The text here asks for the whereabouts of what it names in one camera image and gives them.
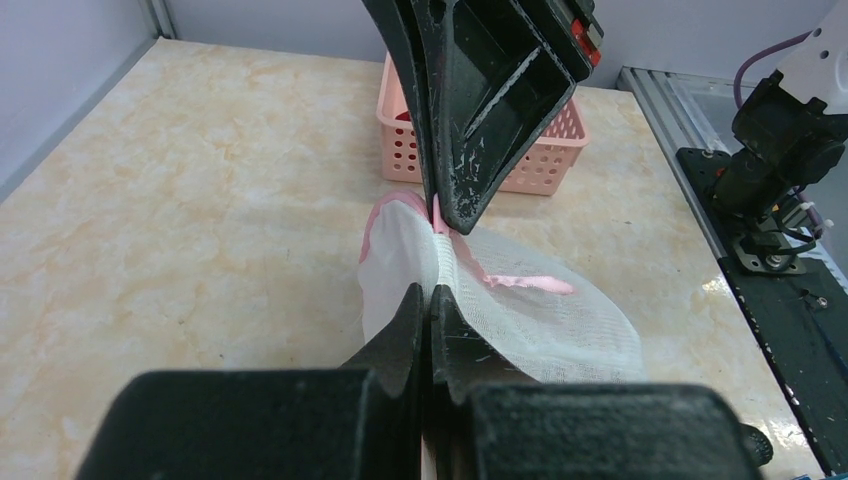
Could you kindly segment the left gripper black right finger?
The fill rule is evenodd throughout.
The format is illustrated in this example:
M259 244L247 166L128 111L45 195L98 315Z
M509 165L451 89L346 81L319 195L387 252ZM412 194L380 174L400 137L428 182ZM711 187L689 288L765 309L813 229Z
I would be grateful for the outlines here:
M746 433L714 391L685 384L550 384L521 372L431 301L430 449L441 479L757 479Z

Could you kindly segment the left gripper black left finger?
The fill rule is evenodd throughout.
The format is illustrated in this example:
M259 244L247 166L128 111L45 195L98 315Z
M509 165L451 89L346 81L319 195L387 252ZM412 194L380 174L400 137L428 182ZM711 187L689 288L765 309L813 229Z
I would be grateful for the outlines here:
M417 479L424 294L334 369L160 370L117 395L81 479Z

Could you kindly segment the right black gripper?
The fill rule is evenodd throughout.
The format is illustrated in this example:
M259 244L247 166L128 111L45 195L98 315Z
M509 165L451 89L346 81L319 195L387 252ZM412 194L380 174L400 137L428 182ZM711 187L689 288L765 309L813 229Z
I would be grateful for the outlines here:
M577 82L600 63L593 0L363 0L392 57L424 197L471 232Z

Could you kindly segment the white pink mesh laundry bag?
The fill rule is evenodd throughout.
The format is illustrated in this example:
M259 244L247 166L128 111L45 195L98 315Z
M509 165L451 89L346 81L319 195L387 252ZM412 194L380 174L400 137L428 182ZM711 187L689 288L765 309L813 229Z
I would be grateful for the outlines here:
M431 220L424 199L393 191L372 208L358 267L371 340L407 287L453 292L468 324L542 382L644 381L640 337L596 286L560 261L482 227L464 236Z

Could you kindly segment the pink plastic basket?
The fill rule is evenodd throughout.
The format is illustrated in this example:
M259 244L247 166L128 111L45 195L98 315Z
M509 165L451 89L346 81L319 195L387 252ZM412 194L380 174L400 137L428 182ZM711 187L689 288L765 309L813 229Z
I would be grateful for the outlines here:
M418 145L412 122L396 116L409 111L390 56L385 57L376 117L380 123L382 174L390 181L422 182ZM556 193L568 170L589 144L589 133L574 100L556 115L533 146L508 174L499 189L503 192L539 196Z

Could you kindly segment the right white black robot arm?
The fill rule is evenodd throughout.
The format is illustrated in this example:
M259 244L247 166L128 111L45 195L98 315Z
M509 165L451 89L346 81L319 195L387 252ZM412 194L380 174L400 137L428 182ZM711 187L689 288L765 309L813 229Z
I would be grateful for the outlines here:
M411 115L432 215L471 232L495 193L601 59L591 1L369 1ZM795 186L822 179L847 140L847 5L820 25L739 107L741 149L714 206L764 216Z

